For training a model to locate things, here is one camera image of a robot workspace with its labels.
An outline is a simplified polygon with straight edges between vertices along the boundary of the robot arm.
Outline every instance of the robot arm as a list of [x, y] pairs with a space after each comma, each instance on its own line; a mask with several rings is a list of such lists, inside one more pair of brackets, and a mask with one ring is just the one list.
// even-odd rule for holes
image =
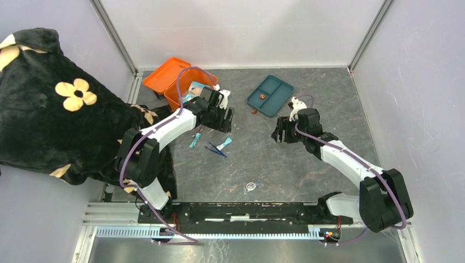
[[[326, 213], [347, 216], [353, 218], [354, 221], [363, 221], [373, 232], [379, 232], [401, 222], [394, 201], [374, 174], [377, 172], [393, 191], [405, 218], [413, 216], [409, 194], [399, 171], [395, 169], [385, 170], [367, 162], [349, 150], [336, 136], [323, 132], [320, 115], [316, 109], [307, 108], [303, 102], [295, 98], [292, 99], [289, 106], [293, 109], [291, 115], [278, 118], [276, 129], [271, 137], [276, 142], [294, 143], [301, 141], [309, 153], [334, 166], [359, 188], [359, 196], [348, 196], [341, 192], [334, 192], [321, 197], [319, 205]], [[317, 140], [296, 131], [297, 123], [299, 131], [311, 135]]]
[[121, 172], [124, 160], [135, 143], [150, 133], [138, 146], [140, 153], [131, 156], [125, 176], [155, 209], [161, 210], [168, 203], [167, 188], [176, 189], [175, 183], [167, 185], [173, 182], [165, 180], [163, 177], [166, 175], [160, 173], [160, 152], [174, 139], [201, 124], [221, 132], [230, 132], [234, 109], [228, 108], [229, 94], [227, 90], [204, 88], [199, 97], [184, 103], [182, 111], [177, 109], [160, 123], [141, 131], [130, 129], [124, 134], [115, 162], [118, 172]]

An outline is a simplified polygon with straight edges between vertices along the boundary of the white wall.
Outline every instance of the white wall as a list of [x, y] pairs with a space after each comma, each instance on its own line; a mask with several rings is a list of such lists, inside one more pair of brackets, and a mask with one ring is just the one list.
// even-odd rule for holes
[[382, 0], [102, 0], [137, 68], [347, 66]]
[[[17, 30], [54, 28], [66, 56], [118, 96], [127, 93], [131, 73], [89, 1], [0, 1], [0, 14], [1, 40]], [[70, 186], [48, 175], [0, 169], [0, 261], [70, 262], [87, 203], [103, 185]]]
[[412, 199], [424, 262], [462, 262], [465, 2], [395, 1], [355, 69], [384, 166]]

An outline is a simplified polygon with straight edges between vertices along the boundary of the tweezers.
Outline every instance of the tweezers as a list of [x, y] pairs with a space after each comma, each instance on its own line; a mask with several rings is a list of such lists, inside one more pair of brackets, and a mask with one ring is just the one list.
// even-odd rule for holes
[[226, 157], [226, 155], [225, 155], [222, 151], [220, 151], [213, 143], [209, 142], [209, 144], [210, 144], [211, 146], [213, 146], [213, 148], [214, 148], [215, 150], [210, 149], [210, 148], [208, 148], [207, 146], [205, 146], [205, 148], [209, 149], [210, 151], [212, 151], [212, 152], [214, 152], [214, 153], [216, 153], [216, 154], [218, 154], [218, 155], [221, 155], [221, 156], [223, 156], [223, 157]]

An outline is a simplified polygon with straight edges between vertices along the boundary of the orange plastic container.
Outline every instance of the orange plastic container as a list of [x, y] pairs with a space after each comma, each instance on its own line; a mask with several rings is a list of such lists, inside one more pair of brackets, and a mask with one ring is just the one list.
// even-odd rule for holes
[[[168, 101], [171, 109], [175, 111], [179, 108], [178, 91], [176, 90], [176, 79], [179, 72], [190, 67], [191, 63], [178, 58], [170, 58], [163, 65], [157, 68], [152, 74], [146, 77], [142, 83], [148, 88], [152, 89], [156, 93], [163, 94]], [[210, 74], [215, 83], [218, 83], [218, 78], [215, 75]], [[190, 86], [192, 81], [213, 86], [210, 78], [200, 70], [189, 69], [184, 71], [179, 79], [179, 88], [181, 94], [184, 94]]]

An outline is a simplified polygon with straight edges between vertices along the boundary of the teal tray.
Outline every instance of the teal tray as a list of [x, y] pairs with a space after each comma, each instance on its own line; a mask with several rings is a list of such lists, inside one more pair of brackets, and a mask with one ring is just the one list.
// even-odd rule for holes
[[264, 81], [249, 95], [247, 104], [258, 112], [271, 118], [292, 95], [294, 87], [273, 75], [268, 75]]

